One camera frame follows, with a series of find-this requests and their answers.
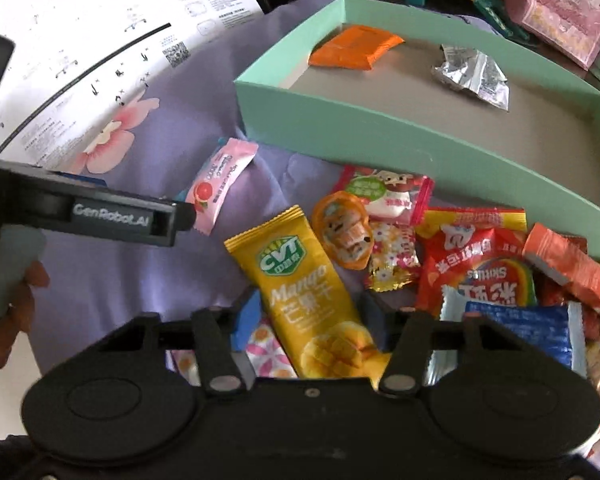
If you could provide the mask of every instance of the purple fabric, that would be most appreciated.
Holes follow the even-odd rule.
[[[159,108],[133,129],[127,156],[104,175],[109,187],[151,196],[176,196],[188,188],[219,137],[244,137],[234,79],[330,1],[280,7],[229,31],[156,80],[142,98],[159,98]],[[489,30],[481,20],[475,23]],[[42,373],[141,312],[185,319],[195,309],[230,305],[248,281],[223,241],[296,203],[310,214],[340,171],[336,164],[260,146],[230,189],[210,237],[192,230],[178,234],[175,247],[156,248],[47,233],[43,263],[52,285],[36,292],[30,334]],[[360,274],[339,272],[357,294]]]

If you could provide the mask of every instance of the silver foil packet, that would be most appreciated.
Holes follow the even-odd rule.
[[[445,62],[431,69],[454,90],[468,90],[502,110],[509,111],[507,78],[491,56],[461,46],[442,45]]]

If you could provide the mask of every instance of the human hand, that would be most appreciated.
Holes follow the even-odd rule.
[[[7,364],[18,333],[31,330],[35,307],[30,286],[46,287],[49,281],[45,267],[40,262],[33,262],[13,291],[10,309],[6,316],[0,318],[0,369]]]

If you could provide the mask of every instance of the instruction sheet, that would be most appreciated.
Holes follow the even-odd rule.
[[[62,170],[110,118],[256,0],[0,0],[16,44],[0,84],[0,158]]]

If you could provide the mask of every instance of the silver bolt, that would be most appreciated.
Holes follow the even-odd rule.
[[[416,379],[408,375],[393,374],[388,376],[382,385],[392,392],[408,392],[416,386]]]
[[[209,381],[209,386],[216,392],[232,392],[240,388],[242,381],[235,375],[221,375]]]

